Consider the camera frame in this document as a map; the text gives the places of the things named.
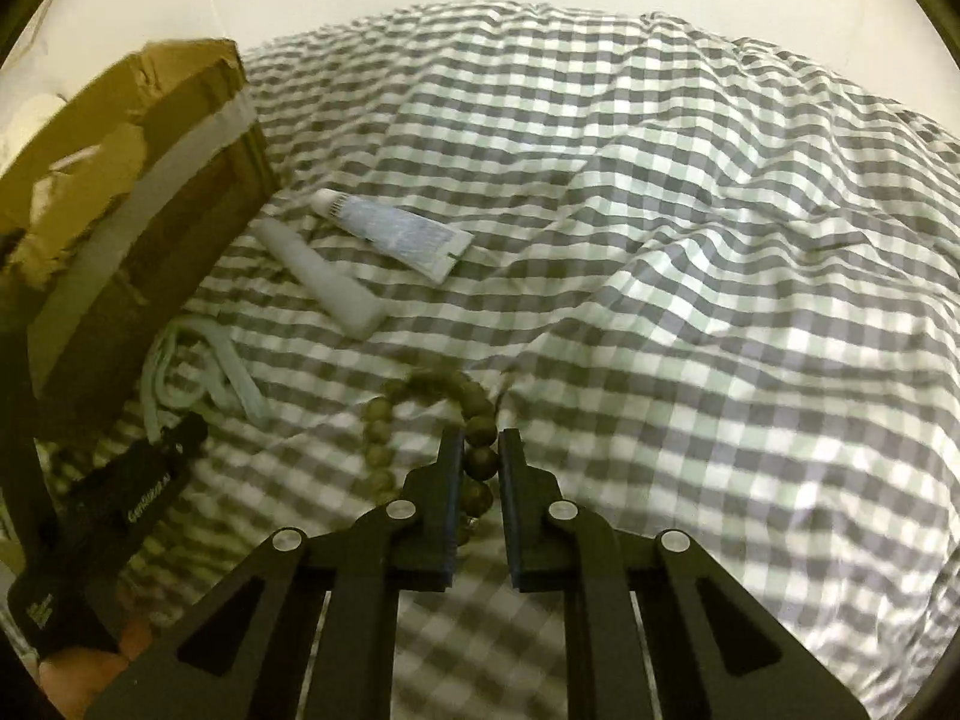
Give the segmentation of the person's left hand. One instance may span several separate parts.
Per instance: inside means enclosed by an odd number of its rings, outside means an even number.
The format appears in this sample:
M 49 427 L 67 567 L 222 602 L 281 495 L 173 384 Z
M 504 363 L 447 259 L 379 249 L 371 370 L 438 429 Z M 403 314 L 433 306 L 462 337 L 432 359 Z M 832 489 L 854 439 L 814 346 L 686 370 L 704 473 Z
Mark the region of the person's left hand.
M 153 642 L 153 631 L 143 617 L 132 617 L 119 639 L 119 651 L 62 650 L 39 663 L 37 679 L 57 712 L 64 718 L 83 718 L 94 700 L 109 688 Z

